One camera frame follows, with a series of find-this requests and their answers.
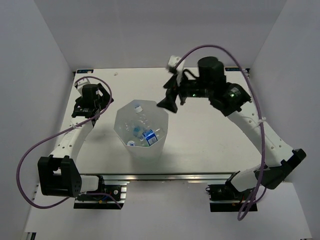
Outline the white octagonal plastic bin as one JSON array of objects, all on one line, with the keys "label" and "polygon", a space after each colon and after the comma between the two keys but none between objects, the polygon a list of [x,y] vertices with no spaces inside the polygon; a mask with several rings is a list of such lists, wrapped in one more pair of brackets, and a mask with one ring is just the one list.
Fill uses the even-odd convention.
[{"label": "white octagonal plastic bin", "polygon": [[135,99],[117,111],[113,129],[130,158],[147,164],[160,159],[168,125],[168,113],[155,101]]}]

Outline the clear crushed plastic bottle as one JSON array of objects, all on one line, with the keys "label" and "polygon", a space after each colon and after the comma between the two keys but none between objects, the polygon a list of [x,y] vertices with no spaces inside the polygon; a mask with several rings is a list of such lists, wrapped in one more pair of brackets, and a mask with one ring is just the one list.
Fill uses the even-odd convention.
[{"label": "clear crushed plastic bottle", "polygon": [[149,118],[141,105],[134,105],[133,114],[126,120],[125,127],[127,131],[133,131],[135,133],[143,133],[152,128]]}]

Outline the blue label water bottle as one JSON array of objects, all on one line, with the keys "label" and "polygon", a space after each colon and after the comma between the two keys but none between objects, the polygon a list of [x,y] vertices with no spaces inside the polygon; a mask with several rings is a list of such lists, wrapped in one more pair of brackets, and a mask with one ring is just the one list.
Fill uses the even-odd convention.
[{"label": "blue label water bottle", "polygon": [[161,128],[146,130],[142,133],[140,138],[141,146],[150,147],[157,143],[163,137],[163,135],[164,133]]}]

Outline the small clear water bottle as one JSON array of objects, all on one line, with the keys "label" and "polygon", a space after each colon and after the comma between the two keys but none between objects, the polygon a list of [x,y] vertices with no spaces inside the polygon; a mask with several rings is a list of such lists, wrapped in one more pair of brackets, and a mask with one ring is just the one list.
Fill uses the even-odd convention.
[{"label": "small clear water bottle", "polygon": [[129,140],[129,141],[127,142],[127,145],[128,145],[128,146],[132,146],[132,147],[139,147],[139,146],[140,146],[139,142],[137,142],[137,141],[135,141],[135,140]]}]

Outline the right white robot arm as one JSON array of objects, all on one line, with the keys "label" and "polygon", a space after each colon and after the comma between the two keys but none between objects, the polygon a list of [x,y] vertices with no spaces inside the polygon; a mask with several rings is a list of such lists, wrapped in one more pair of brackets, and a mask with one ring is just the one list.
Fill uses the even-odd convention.
[{"label": "right white robot arm", "polygon": [[264,165],[233,173],[225,182],[226,195],[236,200],[256,186],[275,189],[306,158],[303,149],[293,149],[258,116],[257,104],[240,84],[227,81],[225,67],[216,57],[197,62],[198,76],[188,79],[184,60],[172,55],[166,69],[172,73],[163,86],[165,98],[157,106],[176,113],[176,99],[207,98],[210,105],[238,126],[264,157]]}]

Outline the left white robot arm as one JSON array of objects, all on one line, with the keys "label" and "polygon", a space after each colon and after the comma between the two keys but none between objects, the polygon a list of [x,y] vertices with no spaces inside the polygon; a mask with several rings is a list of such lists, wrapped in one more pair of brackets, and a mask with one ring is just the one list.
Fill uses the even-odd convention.
[{"label": "left white robot arm", "polygon": [[81,175],[76,159],[98,115],[114,100],[100,83],[85,83],[79,92],[70,119],[70,131],[63,135],[49,156],[41,157],[37,163],[40,187],[45,196],[76,198],[88,192],[99,200],[105,196],[106,187],[99,183],[98,176]]}]

